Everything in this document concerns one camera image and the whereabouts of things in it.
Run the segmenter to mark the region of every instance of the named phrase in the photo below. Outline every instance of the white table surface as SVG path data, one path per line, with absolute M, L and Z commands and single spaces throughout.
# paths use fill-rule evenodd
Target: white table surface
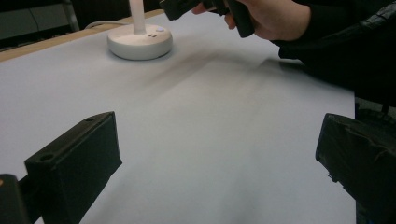
M 0 63 L 0 173 L 24 177 L 50 141 L 115 111 L 123 165 L 82 223 L 355 223 L 315 160 L 325 113 L 353 118 L 353 92 L 215 14 L 147 23 L 174 38 L 156 60 L 117 58 L 101 33 Z

